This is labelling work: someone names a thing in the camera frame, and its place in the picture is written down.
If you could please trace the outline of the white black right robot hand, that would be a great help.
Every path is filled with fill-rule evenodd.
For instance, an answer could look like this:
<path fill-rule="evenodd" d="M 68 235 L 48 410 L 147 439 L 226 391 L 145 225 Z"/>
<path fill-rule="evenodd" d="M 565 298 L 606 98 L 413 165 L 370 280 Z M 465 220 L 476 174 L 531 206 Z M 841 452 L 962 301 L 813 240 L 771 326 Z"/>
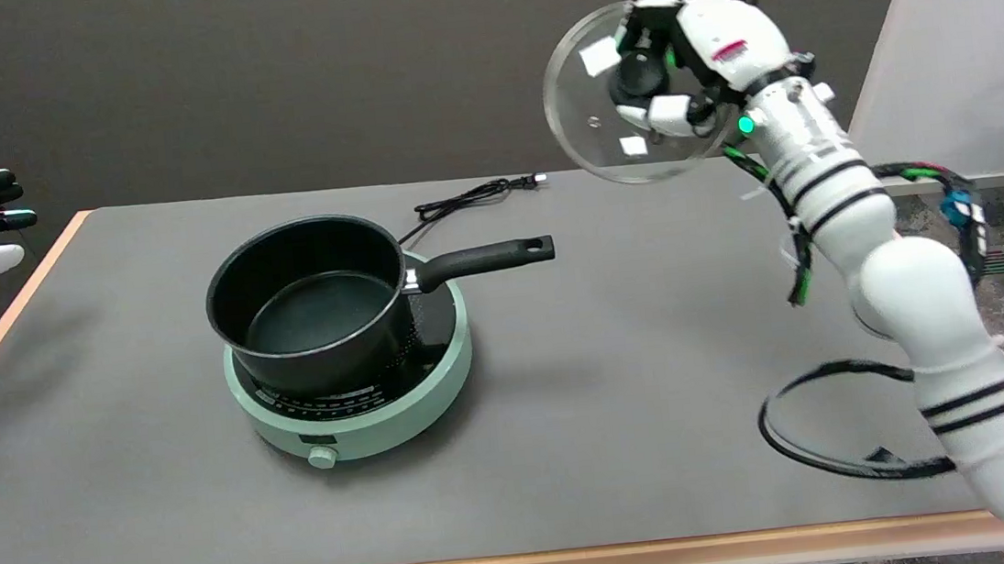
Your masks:
<path fill-rule="evenodd" d="M 743 105 L 771 83 L 812 77 L 757 0 L 630 0 L 606 83 L 618 116 L 664 138 L 706 138 L 717 107 Z"/>

